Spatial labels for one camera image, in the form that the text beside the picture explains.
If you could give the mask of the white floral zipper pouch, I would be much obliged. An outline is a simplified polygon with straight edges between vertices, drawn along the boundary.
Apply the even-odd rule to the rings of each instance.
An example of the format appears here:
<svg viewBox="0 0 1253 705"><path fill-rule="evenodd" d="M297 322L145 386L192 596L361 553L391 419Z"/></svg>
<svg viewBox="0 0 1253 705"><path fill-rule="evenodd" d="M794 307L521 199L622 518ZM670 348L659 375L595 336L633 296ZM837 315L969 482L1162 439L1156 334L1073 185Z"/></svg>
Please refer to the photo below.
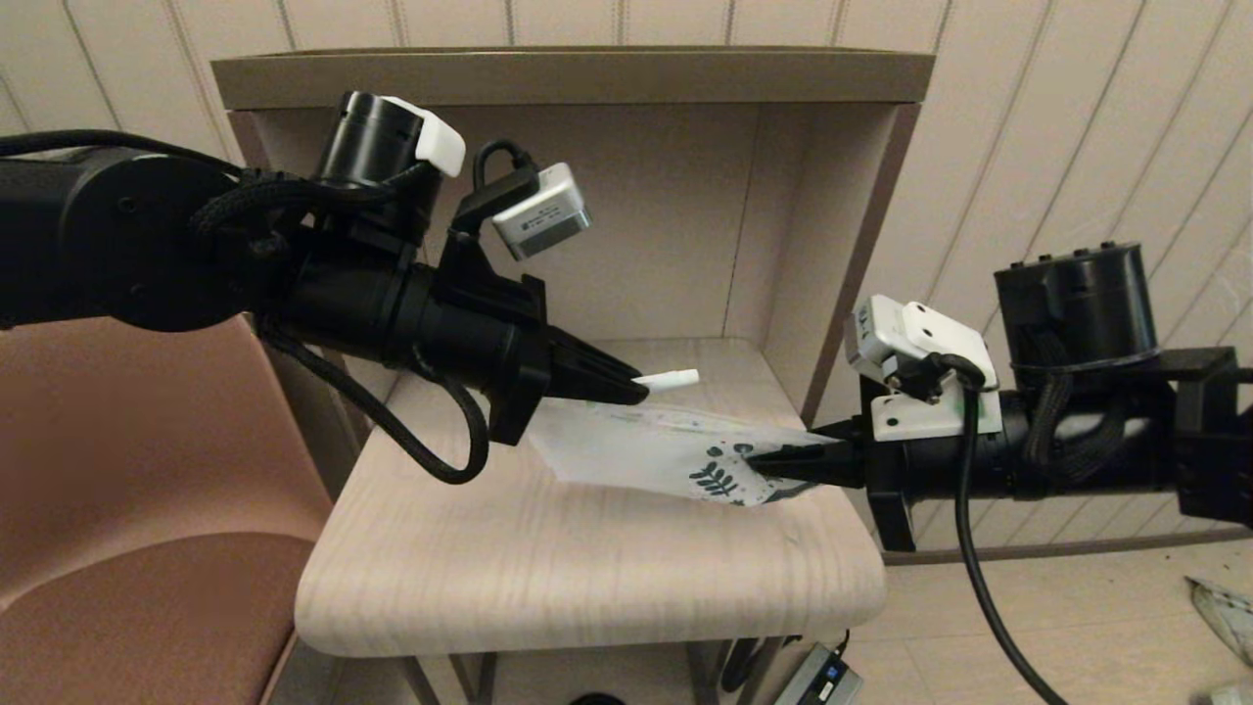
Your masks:
<svg viewBox="0 0 1253 705"><path fill-rule="evenodd" d="M812 482L766 477L749 458L827 445L806 432L672 404L546 399L528 442L561 482L757 507L794 498Z"/></svg>

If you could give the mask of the grey power adapter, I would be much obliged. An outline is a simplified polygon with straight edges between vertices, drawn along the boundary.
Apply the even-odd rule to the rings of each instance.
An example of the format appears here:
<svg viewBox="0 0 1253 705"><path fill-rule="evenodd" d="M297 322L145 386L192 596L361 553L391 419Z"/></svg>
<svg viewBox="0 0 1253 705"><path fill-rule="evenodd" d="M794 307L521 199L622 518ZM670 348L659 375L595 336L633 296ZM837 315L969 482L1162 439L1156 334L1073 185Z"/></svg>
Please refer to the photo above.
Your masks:
<svg viewBox="0 0 1253 705"><path fill-rule="evenodd" d="M863 686L842 652L816 645L771 705L860 705Z"/></svg>

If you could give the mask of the small white toothpaste tube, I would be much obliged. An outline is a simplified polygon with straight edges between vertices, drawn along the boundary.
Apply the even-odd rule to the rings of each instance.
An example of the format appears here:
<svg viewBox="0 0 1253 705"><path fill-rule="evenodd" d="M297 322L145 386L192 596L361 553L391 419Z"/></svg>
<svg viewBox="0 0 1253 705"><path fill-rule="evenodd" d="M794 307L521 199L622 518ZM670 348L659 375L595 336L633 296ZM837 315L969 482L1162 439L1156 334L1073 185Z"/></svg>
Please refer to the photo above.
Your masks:
<svg viewBox="0 0 1253 705"><path fill-rule="evenodd" d="M642 374L632 379L632 383L640 384L648 389L649 394L662 394L672 389L684 389L700 383L699 369L685 367L685 369L670 369L664 373Z"/></svg>

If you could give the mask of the beige wooden shelf hutch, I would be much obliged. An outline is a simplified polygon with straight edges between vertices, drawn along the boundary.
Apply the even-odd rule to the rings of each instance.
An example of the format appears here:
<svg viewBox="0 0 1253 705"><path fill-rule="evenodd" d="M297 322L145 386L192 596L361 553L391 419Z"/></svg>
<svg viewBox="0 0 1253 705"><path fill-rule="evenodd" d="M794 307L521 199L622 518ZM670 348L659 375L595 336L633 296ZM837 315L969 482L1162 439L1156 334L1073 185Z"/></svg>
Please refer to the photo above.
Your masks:
<svg viewBox="0 0 1253 705"><path fill-rule="evenodd" d="M246 164L309 172L345 91L565 162L591 225L502 275L584 341L748 341L817 418L936 58L826 46L375 48L211 63Z"/></svg>

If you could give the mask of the dark metal table leg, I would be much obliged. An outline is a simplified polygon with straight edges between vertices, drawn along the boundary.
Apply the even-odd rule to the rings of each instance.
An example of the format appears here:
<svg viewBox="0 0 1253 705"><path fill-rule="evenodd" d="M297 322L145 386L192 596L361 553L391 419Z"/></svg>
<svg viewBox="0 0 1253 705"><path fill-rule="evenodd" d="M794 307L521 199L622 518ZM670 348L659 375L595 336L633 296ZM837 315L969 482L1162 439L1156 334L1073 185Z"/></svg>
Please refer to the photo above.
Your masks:
<svg viewBox="0 0 1253 705"><path fill-rule="evenodd" d="M497 652L447 652L397 661L419 705L492 705Z"/></svg>
<svg viewBox="0 0 1253 705"><path fill-rule="evenodd" d="M746 657L747 677L738 690L724 691L720 682L738 642L749 642L752 646L751 655ZM684 642L685 666L695 705L725 705L723 696L732 692L736 695L734 705L756 705L764 691L766 675L784 642L783 636L698 639Z"/></svg>

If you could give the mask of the pink upholstered chair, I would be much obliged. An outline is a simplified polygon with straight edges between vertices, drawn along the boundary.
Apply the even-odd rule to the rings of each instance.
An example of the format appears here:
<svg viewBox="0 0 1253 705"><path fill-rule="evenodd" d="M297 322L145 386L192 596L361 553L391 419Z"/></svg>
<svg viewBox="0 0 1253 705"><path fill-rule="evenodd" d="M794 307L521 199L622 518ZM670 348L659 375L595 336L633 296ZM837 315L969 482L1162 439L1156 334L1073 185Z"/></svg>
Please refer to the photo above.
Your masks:
<svg viewBox="0 0 1253 705"><path fill-rule="evenodd" d="M330 510L246 317L0 333L0 705L268 705Z"/></svg>

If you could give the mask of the brown baseboard strip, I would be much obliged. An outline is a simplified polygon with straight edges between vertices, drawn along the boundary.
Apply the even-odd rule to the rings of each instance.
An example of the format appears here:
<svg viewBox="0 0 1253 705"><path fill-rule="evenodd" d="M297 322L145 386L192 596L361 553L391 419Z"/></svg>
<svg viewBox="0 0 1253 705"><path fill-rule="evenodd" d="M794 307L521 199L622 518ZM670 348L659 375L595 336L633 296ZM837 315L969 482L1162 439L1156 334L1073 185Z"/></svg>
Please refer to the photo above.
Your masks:
<svg viewBox="0 0 1253 705"><path fill-rule="evenodd" d="M1136 537L1118 540L1069 541L1069 543L1040 543L1029 547L991 547L977 548L980 561L1002 561L1002 558L1053 558L1069 556L1093 556L1093 553L1131 552L1131 550L1177 548L1192 545L1217 543L1217 541L1243 541L1253 538L1253 530L1222 528L1200 533L1172 533L1159 537ZM888 567L959 565L962 562L959 548L922 550L922 552L897 552L885 550L881 553Z"/></svg>

